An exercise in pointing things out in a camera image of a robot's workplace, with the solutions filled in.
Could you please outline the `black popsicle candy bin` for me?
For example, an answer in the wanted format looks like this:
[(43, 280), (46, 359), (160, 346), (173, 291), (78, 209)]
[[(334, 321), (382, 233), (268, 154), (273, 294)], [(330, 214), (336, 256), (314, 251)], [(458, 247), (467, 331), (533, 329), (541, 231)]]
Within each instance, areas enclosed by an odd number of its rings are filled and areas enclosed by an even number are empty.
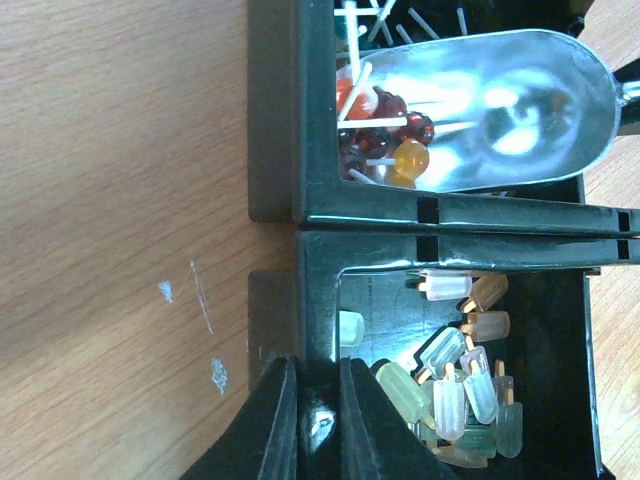
[(277, 357), (297, 363), (298, 475), (343, 479), (340, 361), (417, 365), (428, 341), (462, 320), (456, 301), (426, 300), (423, 269), (503, 274), (507, 338), (489, 344), (524, 408), (523, 449), (454, 479), (607, 479), (598, 437), (591, 269), (635, 264), (635, 240), (496, 234), (302, 231), (293, 266), (249, 277), (249, 368), (257, 382)]

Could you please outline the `black lollipop bin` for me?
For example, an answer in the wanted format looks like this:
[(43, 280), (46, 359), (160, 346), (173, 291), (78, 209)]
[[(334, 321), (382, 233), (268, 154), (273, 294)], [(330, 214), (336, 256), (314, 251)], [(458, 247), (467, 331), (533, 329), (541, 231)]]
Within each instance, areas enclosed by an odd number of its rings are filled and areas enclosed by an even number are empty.
[(259, 223), (426, 232), (629, 238), (639, 213), (588, 205), (580, 177), (496, 196), (346, 182), (331, 101), (334, 28), (327, 1), (248, 5), (248, 210)]

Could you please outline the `yellow lollipop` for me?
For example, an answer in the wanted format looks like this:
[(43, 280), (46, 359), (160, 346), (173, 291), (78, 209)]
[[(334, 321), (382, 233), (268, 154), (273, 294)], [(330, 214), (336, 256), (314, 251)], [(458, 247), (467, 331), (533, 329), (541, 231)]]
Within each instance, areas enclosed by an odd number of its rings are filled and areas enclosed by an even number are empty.
[(415, 139), (407, 139), (392, 157), (369, 159), (368, 167), (385, 167), (385, 184), (415, 189), (416, 180), (426, 171), (430, 161), (428, 149)]

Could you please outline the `metal scoop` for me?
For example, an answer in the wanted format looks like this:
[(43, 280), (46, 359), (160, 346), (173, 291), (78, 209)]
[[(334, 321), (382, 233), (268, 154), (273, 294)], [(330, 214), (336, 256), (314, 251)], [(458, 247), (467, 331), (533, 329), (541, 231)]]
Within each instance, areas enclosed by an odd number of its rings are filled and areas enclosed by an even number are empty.
[(639, 65), (612, 71), (576, 38), (523, 29), (367, 56), (371, 82), (428, 116), (434, 193), (489, 191), (583, 174), (639, 121)]

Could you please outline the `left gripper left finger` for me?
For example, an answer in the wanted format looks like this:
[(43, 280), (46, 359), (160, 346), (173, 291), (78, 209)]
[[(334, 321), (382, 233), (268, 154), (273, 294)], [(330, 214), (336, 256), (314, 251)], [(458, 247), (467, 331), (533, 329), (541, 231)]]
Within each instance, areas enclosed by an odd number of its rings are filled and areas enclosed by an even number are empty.
[(229, 427), (184, 479), (297, 477), (297, 377), (291, 357), (273, 360)]

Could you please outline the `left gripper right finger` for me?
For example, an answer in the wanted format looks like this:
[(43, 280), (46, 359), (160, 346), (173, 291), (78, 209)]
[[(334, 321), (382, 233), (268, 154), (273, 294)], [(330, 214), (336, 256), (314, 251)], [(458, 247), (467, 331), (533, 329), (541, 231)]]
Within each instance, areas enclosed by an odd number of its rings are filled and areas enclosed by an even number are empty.
[(343, 479), (454, 479), (409, 430), (360, 359), (340, 361)]

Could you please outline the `orange lollipop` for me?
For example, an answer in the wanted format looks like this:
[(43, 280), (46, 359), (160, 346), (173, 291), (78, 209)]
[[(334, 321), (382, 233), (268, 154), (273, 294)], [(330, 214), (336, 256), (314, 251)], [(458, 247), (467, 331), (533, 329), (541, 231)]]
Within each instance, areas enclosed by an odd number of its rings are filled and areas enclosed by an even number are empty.
[(373, 117), (379, 106), (378, 94), (374, 90), (369, 77), (373, 65), (366, 61), (355, 75), (351, 67), (336, 72), (336, 108), (337, 119), (367, 120)]

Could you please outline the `dark red lollipop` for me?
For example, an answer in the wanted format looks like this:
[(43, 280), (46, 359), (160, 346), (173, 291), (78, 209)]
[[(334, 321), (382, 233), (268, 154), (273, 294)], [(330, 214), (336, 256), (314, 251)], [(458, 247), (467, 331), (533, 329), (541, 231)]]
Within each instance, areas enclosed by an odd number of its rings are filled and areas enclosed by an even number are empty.
[(379, 159), (387, 155), (393, 139), (386, 128), (367, 128), (356, 133), (355, 145), (366, 159)]
[(385, 91), (378, 86), (373, 87), (378, 98), (378, 106), (373, 118), (402, 118), (407, 114), (406, 102), (399, 96)]
[(429, 137), (453, 134), (455, 132), (473, 129), (479, 125), (478, 121), (434, 122), (421, 113), (407, 114), (403, 117), (373, 118), (365, 120), (339, 120), (337, 128), (368, 129), (387, 128), (396, 129), (404, 137)]

